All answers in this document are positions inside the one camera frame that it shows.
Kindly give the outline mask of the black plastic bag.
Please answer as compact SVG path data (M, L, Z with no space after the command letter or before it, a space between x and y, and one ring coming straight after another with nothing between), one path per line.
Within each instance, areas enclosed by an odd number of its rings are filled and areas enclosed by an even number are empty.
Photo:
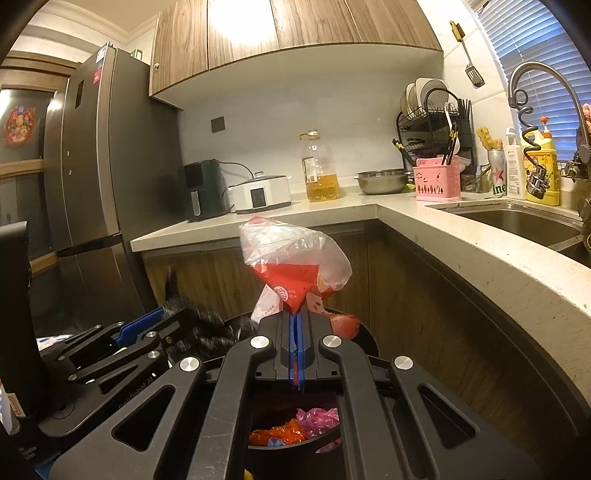
M224 356L239 341L256 335L259 324L249 315L223 320L201 303L191 306L178 288L176 272L168 270L163 313L177 328L162 336L164 350L172 363L192 356L212 360Z

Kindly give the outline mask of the orange red plastic bag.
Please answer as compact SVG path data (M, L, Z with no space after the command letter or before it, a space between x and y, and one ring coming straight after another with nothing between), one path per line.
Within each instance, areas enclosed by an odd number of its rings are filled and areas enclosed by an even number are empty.
M257 447L294 445L305 440L297 418L270 429L256 429L249 434L249 445Z

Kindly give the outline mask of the red white plastic bag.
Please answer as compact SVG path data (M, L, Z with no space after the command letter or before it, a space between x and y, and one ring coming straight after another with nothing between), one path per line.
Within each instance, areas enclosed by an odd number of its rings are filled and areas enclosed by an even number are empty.
M353 339L361 322L348 314L331 313L325 300L342 290L353 275L341 247L318 230L253 217L239 227L242 258L264 287L250 319L263 318L283 309L297 313L301 307L328 317L332 332Z

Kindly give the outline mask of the pink plastic bag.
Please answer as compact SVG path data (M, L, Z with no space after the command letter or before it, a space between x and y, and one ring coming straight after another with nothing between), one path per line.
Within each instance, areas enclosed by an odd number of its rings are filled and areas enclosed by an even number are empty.
M297 424L307 440L325 435L339 426L339 411L337 408L329 410L311 408L308 411L298 409L296 418Z

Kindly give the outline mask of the black round trash bin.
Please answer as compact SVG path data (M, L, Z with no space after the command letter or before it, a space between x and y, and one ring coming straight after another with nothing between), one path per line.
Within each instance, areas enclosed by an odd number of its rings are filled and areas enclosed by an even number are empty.
M230 424L221 479L363 474L379 393L363 324L342 312L280 312L224 357L216 406Z

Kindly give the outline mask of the steel kitchen sink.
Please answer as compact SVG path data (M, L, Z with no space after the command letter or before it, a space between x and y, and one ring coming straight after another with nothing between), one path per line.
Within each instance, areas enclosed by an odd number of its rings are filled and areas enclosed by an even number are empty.
M517 235L590 267L582 222L557 210L510 200L458 202L434 208Z

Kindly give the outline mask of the wooden lower cabinets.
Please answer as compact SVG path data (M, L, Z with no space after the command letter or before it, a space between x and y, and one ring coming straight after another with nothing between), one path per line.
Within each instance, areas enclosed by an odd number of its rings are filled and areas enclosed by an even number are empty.
M359 318L386 359L417 361L500 433L552 469L589 410L572 382L499 306L377 220L329 234L353 267L331 308Z

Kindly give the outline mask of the black air fryer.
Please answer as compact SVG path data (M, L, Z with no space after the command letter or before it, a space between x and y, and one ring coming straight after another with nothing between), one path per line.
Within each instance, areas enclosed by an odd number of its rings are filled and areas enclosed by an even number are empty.
M184 212L189 222L228 213L221 163L216 159L186 164L179 172Z

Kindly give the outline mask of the dark grey refrigerator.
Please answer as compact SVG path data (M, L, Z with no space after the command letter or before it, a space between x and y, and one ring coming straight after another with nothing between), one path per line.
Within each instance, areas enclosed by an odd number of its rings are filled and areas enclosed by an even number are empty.
M44 190L65 309L85 330L156 300L132 240L183 220L175 108L148 95L148 66L103 45L47 108Z

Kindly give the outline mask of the white electric cooker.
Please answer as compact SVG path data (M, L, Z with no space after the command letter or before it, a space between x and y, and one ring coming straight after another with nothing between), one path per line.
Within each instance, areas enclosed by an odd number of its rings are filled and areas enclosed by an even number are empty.
M228 188L236 214L249 214L290 206L287 176L259 176Z

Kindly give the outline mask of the stainless steel bowl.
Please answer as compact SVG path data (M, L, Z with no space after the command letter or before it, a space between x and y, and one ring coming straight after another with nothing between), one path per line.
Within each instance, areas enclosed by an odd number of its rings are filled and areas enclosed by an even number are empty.
M404 169L383 169L360 172L356 175L360 190L366 195L398 194L407 187Z

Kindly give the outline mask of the pink utensil basket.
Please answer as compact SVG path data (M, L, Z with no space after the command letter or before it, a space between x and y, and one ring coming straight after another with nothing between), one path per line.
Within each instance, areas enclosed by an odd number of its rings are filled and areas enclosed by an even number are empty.
M417 200L461 200L460 163L457 156L453 156L450 163L443 163L442 158L419 158L413 172Z

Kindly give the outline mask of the cooking oil bottle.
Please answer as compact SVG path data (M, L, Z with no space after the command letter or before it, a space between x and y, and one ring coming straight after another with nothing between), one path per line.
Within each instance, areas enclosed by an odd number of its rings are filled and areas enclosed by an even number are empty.
M322 142L317 130L301 133L301 167L304 185L311 202L337 200L341 197L335 161L329 146Z

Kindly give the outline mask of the wooden glass door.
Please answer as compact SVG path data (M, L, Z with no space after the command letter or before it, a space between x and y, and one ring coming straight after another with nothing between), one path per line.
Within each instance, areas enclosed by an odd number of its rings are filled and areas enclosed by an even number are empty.
M38 337L72 333L45 197L45 124L78 64L11 51L1 64L1 223L28 223L30 302Z

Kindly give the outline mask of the wooden upper cabinet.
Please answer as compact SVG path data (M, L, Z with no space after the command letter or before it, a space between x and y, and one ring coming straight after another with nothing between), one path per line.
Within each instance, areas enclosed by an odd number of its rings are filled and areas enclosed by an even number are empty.
M443 58L415 1L178 1L157 16L149 93L185 109L287 78L439 76Z

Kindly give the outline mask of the white soap bottle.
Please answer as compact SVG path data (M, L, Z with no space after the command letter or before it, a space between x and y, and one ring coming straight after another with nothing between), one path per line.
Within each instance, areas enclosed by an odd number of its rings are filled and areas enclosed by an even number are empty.
M526 199L525 167L523 162L523 148L514 128L507 128L505 132L504 153L507 173L507 196L515 199Z

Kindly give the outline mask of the black dish rack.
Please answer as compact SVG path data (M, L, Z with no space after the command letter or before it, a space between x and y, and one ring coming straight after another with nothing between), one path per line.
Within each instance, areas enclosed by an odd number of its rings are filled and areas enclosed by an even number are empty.
M472 102L458 97L439 78L419 77L408 84L401 96L393 139L407 170L417 166L421 158L446 154L452 127L458 132L454 154L460 158L460 171L475 174Z

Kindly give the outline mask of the yellow detergent bottle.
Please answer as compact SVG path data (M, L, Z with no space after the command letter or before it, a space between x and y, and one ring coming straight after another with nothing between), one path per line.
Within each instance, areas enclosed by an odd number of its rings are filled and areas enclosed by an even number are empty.
M530 141L541 147L540 150L529 151L531 158L537 164L532 163L526 154L523 154L525 168L525 192L526 199L532 202L548 206L559 206L561 201L560 174L558 169L557 150L552 133L547 124L550 118L543 116L540 122L543 130L529 132L522 140L523 150L532 148Z

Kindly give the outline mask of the hanging metal spatula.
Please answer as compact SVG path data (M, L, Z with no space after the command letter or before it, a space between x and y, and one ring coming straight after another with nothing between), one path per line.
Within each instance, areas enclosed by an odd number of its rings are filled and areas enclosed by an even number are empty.
M451 29L453 32L454 37L456 40L462 45L465 55L467 57L467 66L465 68L465 73L468 76L469 80L471 81L473 87L475 89L480 89L485 85L485 80L483 76L480 74L476 66L474 65L470 53L467 49L465 44L465 32L462 29L461 25L455 21L450 22Z

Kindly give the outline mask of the pink dish cloth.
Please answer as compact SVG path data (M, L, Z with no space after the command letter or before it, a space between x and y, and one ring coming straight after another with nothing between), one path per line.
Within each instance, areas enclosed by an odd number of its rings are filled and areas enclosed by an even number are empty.
M582 112L585 120L585 129L588 135L591 135L591 105L585 103L582 107Z

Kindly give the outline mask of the brown wall socket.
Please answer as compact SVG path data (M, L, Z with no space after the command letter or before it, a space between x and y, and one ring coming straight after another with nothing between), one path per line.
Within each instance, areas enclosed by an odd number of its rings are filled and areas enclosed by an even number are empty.
M225 119L223 116L211 119L211 132L218 133L225 130Z

